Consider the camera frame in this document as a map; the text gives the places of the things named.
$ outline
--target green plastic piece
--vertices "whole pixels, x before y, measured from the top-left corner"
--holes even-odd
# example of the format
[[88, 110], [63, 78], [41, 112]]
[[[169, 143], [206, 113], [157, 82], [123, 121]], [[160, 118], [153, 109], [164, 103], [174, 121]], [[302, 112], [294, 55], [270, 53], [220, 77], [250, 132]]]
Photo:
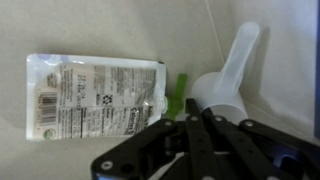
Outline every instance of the green plastic piece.
[[183, 94], [184, 94], [184, 89], [186, 87], [187, 79], [188, 79], [188, 75], [179, 74], [173, 97], [167, 97], [168, 110], [166, 115], [171, 120], [175, 120], [176, 116], [184, 108]]

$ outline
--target white plastic scoop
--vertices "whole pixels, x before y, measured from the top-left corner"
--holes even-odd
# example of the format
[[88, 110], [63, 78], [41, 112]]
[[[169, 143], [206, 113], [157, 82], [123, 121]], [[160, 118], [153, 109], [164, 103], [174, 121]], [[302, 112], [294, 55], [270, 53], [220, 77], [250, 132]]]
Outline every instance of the white plastic scoop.
[[194, 83], [192, 95], [201, 111], [210, 108], [215, 115], [224, 116], [235, 124], [248, 118], [239, 86], [259, 33], [260, 27], [256, 23], [244, 23], [237, 32], [221, 72], [205, 74]]

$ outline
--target screw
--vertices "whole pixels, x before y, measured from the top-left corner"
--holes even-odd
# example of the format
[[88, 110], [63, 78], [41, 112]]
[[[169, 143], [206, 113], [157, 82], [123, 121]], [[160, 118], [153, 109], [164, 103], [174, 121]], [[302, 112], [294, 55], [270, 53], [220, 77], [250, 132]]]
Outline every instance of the screw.
[[215, 119], [216, 121], [222, 121], [222, 117], [220, 117], [220, 116], [216, 116], [214, 119]]
[[167, 121], [167, 122], [165, 123], [165, 125], [166, 125], [166, 126], [171, 126], [171, 125], [172, 125], [172, 122]]
[[113, 162], [112, 161], [105, 161], [101, 164], [101, 168], [105, 171], [110, 170], [113, 166]]
[[251, 121], [246, 121], [246, 125], [249, 126], [249, 127], [251, 127], [251, 126], [253, 126], [253, 122], [251, 122]]
[[275, 176], [269, 176], [267, 177], [267, 180], [280, 180], [280, 179]]
[[211, 176], [204, 176], [202, 180], [215, 180], [215, 179]]
[[192, 116], [191, 121], [198, 121], [198, 118], [196, 116]]

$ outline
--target barcode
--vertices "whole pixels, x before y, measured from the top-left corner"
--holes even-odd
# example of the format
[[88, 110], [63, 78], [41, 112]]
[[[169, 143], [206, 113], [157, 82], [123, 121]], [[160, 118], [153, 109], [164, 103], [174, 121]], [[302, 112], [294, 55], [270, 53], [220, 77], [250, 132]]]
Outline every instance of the barcode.
[[39, 96], [39, 110], [40, 110], [40, 125], [46, 126], [55, 124], [57, 113], [57, 99], [56, 92], [42, 92]]

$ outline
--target white plastic pouch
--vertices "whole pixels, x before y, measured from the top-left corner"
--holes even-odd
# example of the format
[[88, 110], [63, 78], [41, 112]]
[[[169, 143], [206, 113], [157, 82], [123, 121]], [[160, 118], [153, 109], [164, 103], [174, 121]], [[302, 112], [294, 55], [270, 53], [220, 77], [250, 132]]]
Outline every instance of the white plastic pouch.
[[154, 61], [27, 57], [27, 139], [134, 135], [159, 120], [166, 67]]

